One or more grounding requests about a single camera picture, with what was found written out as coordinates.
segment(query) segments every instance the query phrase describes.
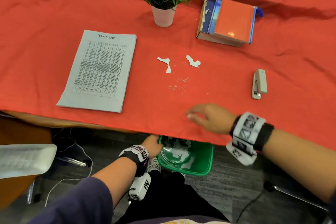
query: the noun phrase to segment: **red fabric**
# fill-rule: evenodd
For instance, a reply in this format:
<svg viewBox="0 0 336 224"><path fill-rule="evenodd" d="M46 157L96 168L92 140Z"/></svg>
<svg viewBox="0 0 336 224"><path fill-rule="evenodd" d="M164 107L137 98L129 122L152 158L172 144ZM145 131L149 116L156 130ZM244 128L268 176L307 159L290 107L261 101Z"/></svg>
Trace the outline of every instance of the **red fabric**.
<svg viewBox="0 0 336 224"><path fill-rule="evenodd" d="M240 48L195 38L202 0L181 5L168 28L143 0L0 0L0 109L225 145L184 115L215 102L336 150L336 0L237 1L265 12ZM122 113L56 106L85 29L137 35ZM157 57L170 58L171 74ZM251 98L257 68L261 100Z"/></svg>

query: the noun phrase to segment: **purple shirt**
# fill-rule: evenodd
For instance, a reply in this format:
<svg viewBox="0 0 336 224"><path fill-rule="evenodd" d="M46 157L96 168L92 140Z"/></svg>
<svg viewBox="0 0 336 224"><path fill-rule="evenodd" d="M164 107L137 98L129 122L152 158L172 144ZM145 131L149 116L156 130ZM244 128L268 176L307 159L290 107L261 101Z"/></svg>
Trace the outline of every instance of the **purple shirt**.
<svg viewBox="0 0 336 224"><path fill-rule="evenodd" d="M336 192L330 201L329 212L336 222ZM112 196L107 186L99 179L89 177L82 180L63 197L47 206L29 224L110 224L113 215ZM213 221L211 217L191 216L142 220L137 224L154 224L189 218L199 223Z"/></svg>

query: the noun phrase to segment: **floor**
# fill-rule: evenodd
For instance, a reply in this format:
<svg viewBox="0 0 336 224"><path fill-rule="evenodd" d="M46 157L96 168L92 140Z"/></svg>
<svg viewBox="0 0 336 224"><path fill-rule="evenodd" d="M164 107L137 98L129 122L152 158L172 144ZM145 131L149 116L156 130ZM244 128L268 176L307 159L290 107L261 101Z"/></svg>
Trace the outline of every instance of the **floor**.
<svg viewBox="0 0 336 224"><path fill-rule="evenodd" d="M62 150L72 144L67 138L75 137L86 153L93 159L92 173L95 173L111 162L129 145L141 143L147 134L124 134L112 131L92 131L89 129L64 129L55 138L54 143ZM87 159L82 151L73 146L66 150L68 156L79 160ZM39 202L26 205L23 195L0 213L2 224L25 224L44 207L50 189L64 178L83 178L89 174L90 168L78 167L59 160L54 161L50 170L37 179L36 193L41 194ZM262 155L258 156L253 166L241 165L225 147L215 146L211 172L204 177L186 176L186 183L219 209L231 222L235 223L241 210L263 190L264 181L271 181L278 186L285 186L305 193L302 188L277 166L270 163ZM73 188L78 181L64 181L50 194L49 202ZM124 197L114 211L112 222L117 221L127 209ZM322 223L324 213L298 199L280 192L264 191L262 196L244 211L240 224L259 223Z"/></svg>

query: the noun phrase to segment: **plant pot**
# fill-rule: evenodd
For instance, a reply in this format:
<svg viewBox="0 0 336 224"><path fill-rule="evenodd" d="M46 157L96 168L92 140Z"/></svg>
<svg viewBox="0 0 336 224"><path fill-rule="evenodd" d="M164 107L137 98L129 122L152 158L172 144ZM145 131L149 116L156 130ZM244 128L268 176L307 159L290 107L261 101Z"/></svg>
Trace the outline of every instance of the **plant pot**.
<svg viewBox="0 0 336 224"><path fill-rule="evenodd" d="M152 6L154 21L160 27L168 27L173 23L175 11L172 9L161 10Z"/></svg>

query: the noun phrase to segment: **table grid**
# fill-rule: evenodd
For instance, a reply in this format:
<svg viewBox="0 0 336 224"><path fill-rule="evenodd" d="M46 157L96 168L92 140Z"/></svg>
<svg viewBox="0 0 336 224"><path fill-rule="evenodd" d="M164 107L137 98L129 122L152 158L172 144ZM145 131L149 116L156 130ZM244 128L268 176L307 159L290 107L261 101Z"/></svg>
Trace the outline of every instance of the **table grid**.
<svg viewBox="0 0 336 224"><path fill-rule="evenodd" d="M126 45L90 41L71 92L114 98Z"/></svg>

